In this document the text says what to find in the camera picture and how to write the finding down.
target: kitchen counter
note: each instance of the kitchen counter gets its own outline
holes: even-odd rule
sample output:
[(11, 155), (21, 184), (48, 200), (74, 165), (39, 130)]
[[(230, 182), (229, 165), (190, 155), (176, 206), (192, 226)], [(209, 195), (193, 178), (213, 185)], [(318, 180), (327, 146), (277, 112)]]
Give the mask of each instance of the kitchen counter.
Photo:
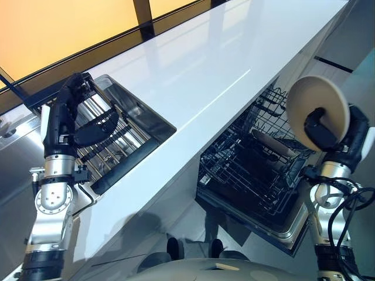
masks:
[(73, 261), (97, 255), (152, 205), (345, 4), (232, 0), (89, 69), (93, 78), (111, 76), (177, 131), (80, 214)]

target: black wheel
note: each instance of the black wheel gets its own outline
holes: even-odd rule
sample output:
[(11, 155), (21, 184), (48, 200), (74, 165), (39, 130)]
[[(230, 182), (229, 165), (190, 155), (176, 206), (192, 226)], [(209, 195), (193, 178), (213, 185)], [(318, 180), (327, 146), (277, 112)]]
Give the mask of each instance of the black wheel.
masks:
[(166, 244), (166, 252), (171, 256), (173, 261), (178, 259), (184, 259), (185, 249), (183, 243), (180, 240), (177, 240), (174, 237), (170, 237)]
[(220, 239), (214, 239), (211, 242), (210, 248), (209, 248), (209, 258), (215, 258), (218, 259), (221, 252), (224, 251), (223, 243)]

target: beige plate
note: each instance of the beige plate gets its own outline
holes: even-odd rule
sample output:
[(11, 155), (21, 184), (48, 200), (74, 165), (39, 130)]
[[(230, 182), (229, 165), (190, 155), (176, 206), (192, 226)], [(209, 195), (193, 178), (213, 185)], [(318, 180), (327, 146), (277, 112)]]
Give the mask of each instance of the beige plate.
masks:
[(320, 149), (307, 137), (304, 122), (318, 107), (326, 109), (321, 122), (341, 141), (350, 122), (349, 106), (341, 90), (318, 76), (306, 76), (294, 83), (287, 99), (288, 122), (299, 141), (315, 151)]

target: dishwasher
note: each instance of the dishwasher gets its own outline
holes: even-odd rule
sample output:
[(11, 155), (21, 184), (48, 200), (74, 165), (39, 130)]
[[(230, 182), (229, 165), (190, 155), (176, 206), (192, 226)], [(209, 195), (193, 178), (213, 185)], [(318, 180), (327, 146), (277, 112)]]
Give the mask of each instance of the dishwasher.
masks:
[(308, 226), (299, 171), (317, 154), (296, 140), (286, 100), (272, 83), (201, 154), (197, 198), (294, 256)]

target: dish drying rack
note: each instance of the dish drying rack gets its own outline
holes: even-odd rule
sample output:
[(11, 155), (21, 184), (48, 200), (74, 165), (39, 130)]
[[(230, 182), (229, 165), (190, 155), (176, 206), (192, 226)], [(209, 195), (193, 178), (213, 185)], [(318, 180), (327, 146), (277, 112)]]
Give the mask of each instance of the dish drying rack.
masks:
[[(214, 180), (235, 193), (246, 193), (256, 209), (268, 215), (283, 212), (296, 192), (298, 173), (312, 150), (291, 131), (286, 115), (287, 93), (269, 86), (201, 155), (198, 183)], [(257, 139), (260, 132), (288, 147), (283, 155)]]
[[(122, 160), (151, 139), (151, 137), (132, 122), (132, 120), (127, 118), (122, 108), (117, 104), (113, 104), (103, 91), (92, 82), (89, 75), (85, 75), (86, 74), (84, 74), (84, 77), (87, 88), (90, 88), (91, 91), (84, 95), (84, 101), (78, 105), (77, 118), (75, 121), (76, 129), (89, 122), (100, 123), (107, 120), (111, 121), (108, 116), (105, 117), (102, 115), (105, 112), (110, 113), (116, 110), (119, 114), (116, 128), (106, 140), (95, 145), (77, 149), (77, 154), (79, 156), (79, 158), (76, 159), (77, 164), (87, 166), (89, 171), (91, 171), (91, 182), (95, 183), (115, 168)], [(36, 115), (40, 116), (42, 105), (53, 104), (56, 99), (56, 94), (57, 93), (54, 93), (43, 98), (37, 97), (37, 102), (35, 102), (30, 109)]]

